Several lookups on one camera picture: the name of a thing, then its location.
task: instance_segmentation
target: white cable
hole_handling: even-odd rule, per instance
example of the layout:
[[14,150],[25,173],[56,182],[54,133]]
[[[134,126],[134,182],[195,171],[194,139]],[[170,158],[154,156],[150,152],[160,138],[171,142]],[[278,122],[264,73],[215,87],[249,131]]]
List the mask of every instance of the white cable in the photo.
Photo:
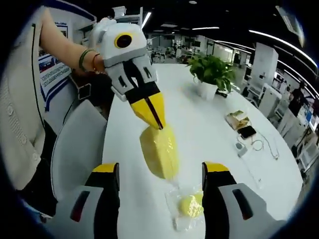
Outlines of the white cable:
[[[270,153],[271,153],[272,157],[273,157],[275,160],[278,160],[278,158],[279,158],[279,152],[278,152],[277,146],[276,146],[277,155],[274,155],[274,153],[273,153],[273,151],[272,151],[272,149],[271,149],[271,147],[270,147],[270,144],[269,144],[269,141],[267,140],[267,138],[266,138],[262,133],[260,133],[257,129],[255,129],[255,131],[258,132],[258,133],[266,140],[266,142],[267,142],[267,144],[268,144],[268,147],[269,147],[269,149],[270,149]],[[239,143],[245,145],[244,143],[242,143],[242,142],[239,140],[238,137],[237,137],[237,141],[238,141]],[[261,142],[261,143],[262,143],[262,147],[261,147],[260,149],[256,149],[256,148],[253,146],[253,144],[256,143],[256,142]],[[260,151],[260,150],[262,150],[262,149],[264,148],[264,142],[263,142],[262,140],[260,140],[260,139],[257,139],[257,140],[254,140],[254,141],[253,141],[253,136],[252,136],[251,145],[253,146],[253,149],[254,149],[255,151]]]
[[269,146],[269,149],[270,149],[270,153],[271,153],[271,155],[273,156],[273,158],[274,158],[275,160],[278,160],[278,158],[279,158],[279,152],[278,152],[278,149],[277,149],[277,145],[276,145],[277,155],[274,155],[274,153],[273,153],[273,151],[272,151],[272,149],[271,149],[271,147],[270,147],[270,144],[269,144],[269,141],[267,140],[267,138],[264,137],[264,135],[263,135],[262,133],[260,133],[258,130],[256,130],[256,131],[266,140],[266,142],[267,142],[267,144],[268,144],[268,146]]

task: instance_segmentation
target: yellow ball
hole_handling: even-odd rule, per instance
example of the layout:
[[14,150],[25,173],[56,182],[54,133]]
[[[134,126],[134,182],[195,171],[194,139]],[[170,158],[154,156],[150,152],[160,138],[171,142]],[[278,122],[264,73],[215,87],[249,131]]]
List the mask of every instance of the yellow ball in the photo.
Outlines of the yellow ball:
[[180,212],[183,215],[189,216],[191,218],[196,218],[200,216],[204,211],[204,208],[201,202],[202,199],[203,199],[202,193],[196,193],[194,195],[188,195],[186,197],[183,197],[179,202]]

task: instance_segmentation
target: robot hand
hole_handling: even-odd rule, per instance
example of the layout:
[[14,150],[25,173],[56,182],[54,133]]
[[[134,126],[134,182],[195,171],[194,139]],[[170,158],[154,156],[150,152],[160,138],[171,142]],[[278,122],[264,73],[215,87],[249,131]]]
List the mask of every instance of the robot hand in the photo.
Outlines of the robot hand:
[[136,116],[162,129],[165,126],[163,97],[156,85],[157,75],[140,26],[104,18],[94,26],[89,47],[101,54],[115,95],[123,102],[129,101]]

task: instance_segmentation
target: bracelet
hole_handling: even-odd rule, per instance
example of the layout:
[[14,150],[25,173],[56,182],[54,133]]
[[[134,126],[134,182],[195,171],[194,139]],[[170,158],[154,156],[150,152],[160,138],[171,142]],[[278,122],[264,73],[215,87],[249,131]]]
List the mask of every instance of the bracelet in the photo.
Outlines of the bracelet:
[[95,64],[94,64],[94,60],[95,60],[95,57],[97,57],[97,56],[99,56],[99,55],[100,55],[99,53],[95,54],[95,56],[93,57],[93,60],[92,60],[93,70],[94,70],[95,72],[97,72],[97,70],[96,70],[96,67],[95,67]]
[[94,49],[86,49],[85,51],[83,51],[82,55],[80,56],[80,59],[79,59],[79,68],[86,72],[86,69],[83,67],[83,61],[84,61],[84,57],[86,54],[88,54],[90,51],[94,51]]

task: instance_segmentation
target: yellow stripe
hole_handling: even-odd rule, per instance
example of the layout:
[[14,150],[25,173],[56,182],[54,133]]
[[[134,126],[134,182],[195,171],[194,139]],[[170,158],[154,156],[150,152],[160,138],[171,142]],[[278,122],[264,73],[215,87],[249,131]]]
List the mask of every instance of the yellow stripe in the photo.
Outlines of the yellow stripe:
[[[149,99],[154,106],[154,109],[159,117],[162,126],[165,127],[166,122],[164,116],[164,99],[162,93],[159,92],[155,95],[149,96]],[[153,128],[160,128],[145,99],[141,99],[131,104],[131,107],[137,117],[141,118],[144,122],[148,123]]]
[[97,166],[95,169],[93,169],[92,172],[99,172],[99,173],[113,173],[114,172],[114,166],[116,163],[105,163]]
[[211,163],[211,162],[205,162],[207,167],[207,172],[223,172],[223,171],[229,171],[227,167],[220,163]]

